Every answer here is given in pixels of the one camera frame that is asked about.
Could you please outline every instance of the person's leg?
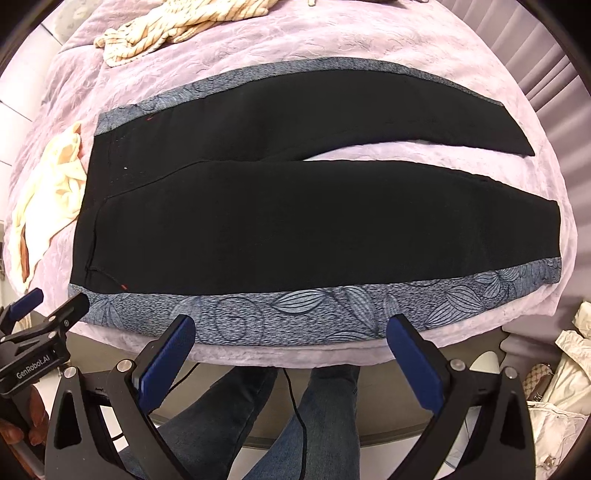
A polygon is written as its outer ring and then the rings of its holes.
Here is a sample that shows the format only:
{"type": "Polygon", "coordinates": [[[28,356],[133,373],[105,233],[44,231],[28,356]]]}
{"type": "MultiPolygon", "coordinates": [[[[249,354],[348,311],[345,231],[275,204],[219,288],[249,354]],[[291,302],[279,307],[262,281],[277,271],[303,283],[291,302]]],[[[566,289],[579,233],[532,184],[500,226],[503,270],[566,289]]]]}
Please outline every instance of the person's leg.
{"type": "MultiPolygon", "coordinates": [[[[158,429],[193,478],[228,477],[276,378],[276,368],[234,367],[193,405],[158,429]]],[[[130,473],[144,478],[129,448],[120,455],[130,473]]]]}
{"type": "MultiPolygon", "coordinates": [[[[359,436],[355,425],[359,367],[312,370],[298,411],[306,425],[306,480],[359,480],[359,436]]],[[[302,428],[295,415],[265,456],[243,480],[298,480],[302,428]]]]}

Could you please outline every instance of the cream cloth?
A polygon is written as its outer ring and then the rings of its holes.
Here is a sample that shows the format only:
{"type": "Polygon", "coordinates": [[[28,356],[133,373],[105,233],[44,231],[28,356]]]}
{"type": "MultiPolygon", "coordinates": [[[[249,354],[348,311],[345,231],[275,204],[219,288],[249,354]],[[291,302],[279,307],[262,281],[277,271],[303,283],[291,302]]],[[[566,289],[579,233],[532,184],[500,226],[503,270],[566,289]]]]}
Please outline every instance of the cream cloth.
{"type": "Polygon", "coordinates": [[[179,43],[217,22],[264,17],[278,0],[166,0],[143,17],[118,30],[109,28],[94,44],[104,48],[110,67],[123,65],[159,48],[165,41],[179,43]]]}
{"type": "Polygon", "coordinates": [[[551,403],[528,402],[535,441],[535,479],[551,478],[583,430],[587,417],[551,403]]]}
{"type": "Polygon", "coordinates": [[[80,123],[76,122],[47,144],[12,212],[8,239],[12,264],[10,280],[21,294],[27,290],[35,266],[49,248],[51,238],[78,217],[86,187],[86,172],[78,158],[79,150],[80,123]],[[27,266],[25,275],[23,262],[27,266]]]}
{"type": "Polygon", "coordinates": [[[542,398],[542,402],[582,415],[591,414],[590,307],[588,302],[583,302],[573,321],[586,338],[574,330],[565,330],[556,340],[564,354],[542,398]]]}

